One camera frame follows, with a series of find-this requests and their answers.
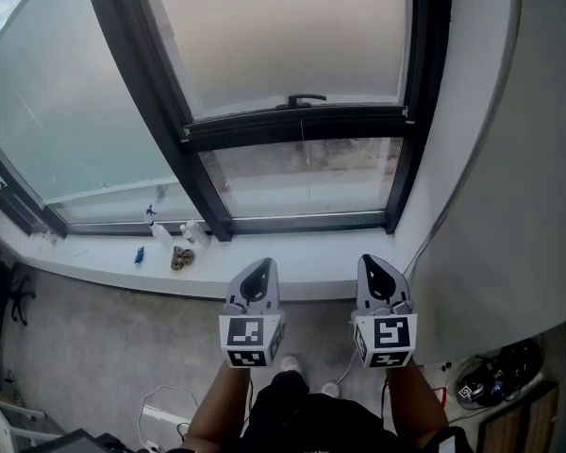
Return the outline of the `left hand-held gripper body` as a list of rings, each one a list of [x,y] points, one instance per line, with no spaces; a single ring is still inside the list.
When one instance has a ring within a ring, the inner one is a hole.
[[[241,270],[227,287],[219,316],[220,346],[232,368],[273,364],[284,337],[285,313],[279,307],[276,262],[257,260]]]

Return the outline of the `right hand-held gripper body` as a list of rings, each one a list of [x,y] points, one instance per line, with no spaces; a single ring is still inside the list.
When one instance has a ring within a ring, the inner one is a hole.
[[[385,260],[364,254],[358,260],[353,339],[369,368],[408,364],[417,342],[417,314],[405,276]]]

